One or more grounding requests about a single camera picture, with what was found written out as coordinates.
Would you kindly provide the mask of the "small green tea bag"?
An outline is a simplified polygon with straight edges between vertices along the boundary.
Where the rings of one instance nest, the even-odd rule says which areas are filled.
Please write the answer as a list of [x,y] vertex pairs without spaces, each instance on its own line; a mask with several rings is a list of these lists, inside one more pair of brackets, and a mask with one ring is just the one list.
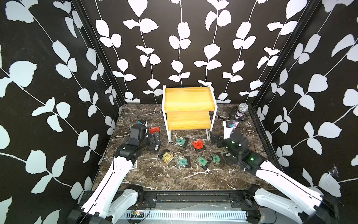
[[212,158],[212,163],[215,166],[221,166],[225,164],[225,160],[220,152],[216,152],[210,155]]

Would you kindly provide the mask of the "yellow label tea bag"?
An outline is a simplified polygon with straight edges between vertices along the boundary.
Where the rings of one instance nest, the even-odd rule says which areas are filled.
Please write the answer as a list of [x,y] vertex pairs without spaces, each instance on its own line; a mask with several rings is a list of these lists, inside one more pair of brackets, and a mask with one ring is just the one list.
[[170,163],[173,159],[173,154],[168,150],[164,149],[163,152],[161,152],[158,157],[166,164]]

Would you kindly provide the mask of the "red tea bag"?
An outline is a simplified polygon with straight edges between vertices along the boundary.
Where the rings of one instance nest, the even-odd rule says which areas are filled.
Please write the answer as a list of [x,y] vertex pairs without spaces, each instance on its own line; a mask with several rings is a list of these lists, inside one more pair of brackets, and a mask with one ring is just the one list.
[[151,134],[156,134],[160,132],[160,127],[150,127],[149,131]]

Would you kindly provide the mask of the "teal floral tea bag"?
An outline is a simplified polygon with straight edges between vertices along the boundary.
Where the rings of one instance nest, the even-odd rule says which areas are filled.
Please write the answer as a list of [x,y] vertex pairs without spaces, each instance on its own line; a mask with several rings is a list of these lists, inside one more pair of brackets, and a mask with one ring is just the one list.
[[177,168],[191,168],[191,158],[190,156],[181,156],[177,159]]

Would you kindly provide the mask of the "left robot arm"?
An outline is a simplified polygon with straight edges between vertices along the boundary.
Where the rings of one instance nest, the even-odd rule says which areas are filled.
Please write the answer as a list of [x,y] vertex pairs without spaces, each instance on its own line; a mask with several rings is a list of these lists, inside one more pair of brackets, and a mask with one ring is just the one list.
[[144,189],[129,185],[115,199],[115,195],[144,148],[150,145],[150,130],[144,119],[130,128],[130,135],[112,157],[112,163],[94,193],[80,207],[73,209],[68,224],[115,224],[129,208],[144,203]]

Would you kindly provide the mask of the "green label tea bag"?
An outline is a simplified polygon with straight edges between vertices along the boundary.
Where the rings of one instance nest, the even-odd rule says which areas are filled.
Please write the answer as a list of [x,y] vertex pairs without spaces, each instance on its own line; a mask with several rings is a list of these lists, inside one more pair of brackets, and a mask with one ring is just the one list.
[[203,155],[199,156],[196,159],[196,164],[200,167],[202,167],[204,170],[207,170],[209,165],[211,164],[211,160],[207,159],[206,157],[204,157]]

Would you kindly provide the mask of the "black barcode tea bag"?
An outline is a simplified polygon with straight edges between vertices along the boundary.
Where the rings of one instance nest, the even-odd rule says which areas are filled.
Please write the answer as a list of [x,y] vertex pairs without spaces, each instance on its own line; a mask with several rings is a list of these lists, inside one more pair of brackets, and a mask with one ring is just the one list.
[[233,165],[233,164],[237,163],[236,158],[231,153],[226,152],[226,153],[223,153],[222,155],[223,155],[223,158],[227,165]]

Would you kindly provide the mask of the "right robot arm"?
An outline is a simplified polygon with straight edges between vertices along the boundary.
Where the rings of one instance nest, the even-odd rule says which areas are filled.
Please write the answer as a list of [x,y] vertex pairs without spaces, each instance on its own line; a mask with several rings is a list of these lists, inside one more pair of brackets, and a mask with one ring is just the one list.
[[247,139],[240,132],[210,135],[210,141],[224,147],[245,171],[264,180],[283,196],[271,193],[258,185],[246,190],[246,198],[257,205],[272,209],[297,224],[337,224],[337,206],[314,191],[283,173],[269,160],[249,149]]

